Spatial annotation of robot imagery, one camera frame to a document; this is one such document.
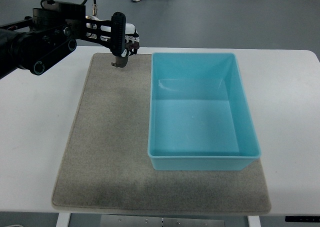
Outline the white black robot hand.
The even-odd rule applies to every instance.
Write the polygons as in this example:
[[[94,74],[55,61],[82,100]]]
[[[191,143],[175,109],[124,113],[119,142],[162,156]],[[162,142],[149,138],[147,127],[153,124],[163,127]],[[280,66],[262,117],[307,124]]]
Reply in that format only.
[[[127,23],[121,12],[115,12],[110,20],[87,16],[84,39],[108,48],[114,56],[121,58],[135,55],[140,48],[136,27]]]

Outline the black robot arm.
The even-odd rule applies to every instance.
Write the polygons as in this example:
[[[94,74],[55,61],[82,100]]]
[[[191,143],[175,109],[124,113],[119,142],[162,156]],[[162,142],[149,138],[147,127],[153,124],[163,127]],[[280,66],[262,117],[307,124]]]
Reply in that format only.
[[[110,20],[86,17],[88,0],[80,4],[41,0],[40,8],[24,20],[0,27],[0,76],[16,69],[42,75],[77,48],[77,40],[108,48],[127,60],[126,16],[115,12]]]

